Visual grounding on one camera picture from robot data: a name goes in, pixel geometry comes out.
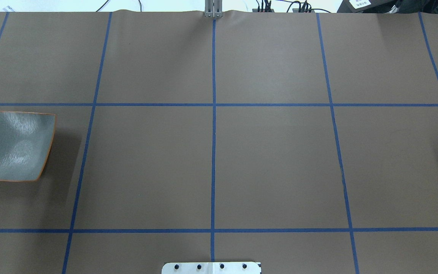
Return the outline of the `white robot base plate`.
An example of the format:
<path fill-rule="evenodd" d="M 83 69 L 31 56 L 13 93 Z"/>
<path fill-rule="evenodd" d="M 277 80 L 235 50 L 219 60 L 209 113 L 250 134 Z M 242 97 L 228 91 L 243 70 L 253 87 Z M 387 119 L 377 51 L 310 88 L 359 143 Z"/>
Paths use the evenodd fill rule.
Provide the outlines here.
<path fill-rule="evenodd" d="M 261 263 L 245 262 L 176 262 L 163 265 L 162 274 L 261 274 Z"/>

